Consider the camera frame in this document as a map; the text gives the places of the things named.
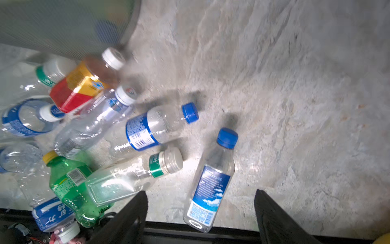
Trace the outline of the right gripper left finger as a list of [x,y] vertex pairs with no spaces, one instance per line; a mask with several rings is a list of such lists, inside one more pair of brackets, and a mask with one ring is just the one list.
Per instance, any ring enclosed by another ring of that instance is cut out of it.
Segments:
[[89,244],[140,244],[148,212],[145,191],[138,192],[132,200],[94,234]]

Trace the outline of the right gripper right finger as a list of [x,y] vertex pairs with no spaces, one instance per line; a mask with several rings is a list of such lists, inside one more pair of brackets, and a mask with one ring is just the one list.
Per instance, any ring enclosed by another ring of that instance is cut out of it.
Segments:
[[319,244],[265,191],[257,190],[255,213],[262,244]]

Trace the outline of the tall bottle blue sky label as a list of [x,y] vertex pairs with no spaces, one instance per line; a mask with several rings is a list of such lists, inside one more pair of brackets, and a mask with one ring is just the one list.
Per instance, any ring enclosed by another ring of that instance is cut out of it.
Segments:
[[234,148],[238,138],[235,131],[221,128],[216,141],[201,156],[183,211],[184,222],[200,232],[211,230],[235,173]]

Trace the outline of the clear bottle green cap top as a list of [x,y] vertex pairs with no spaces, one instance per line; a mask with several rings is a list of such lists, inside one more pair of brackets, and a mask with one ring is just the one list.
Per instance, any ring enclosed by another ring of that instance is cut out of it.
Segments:
[[53,57],[37,66],[21,63],[1,71],[1,106],[49,95],[50,90],[77,66],[64,57]]

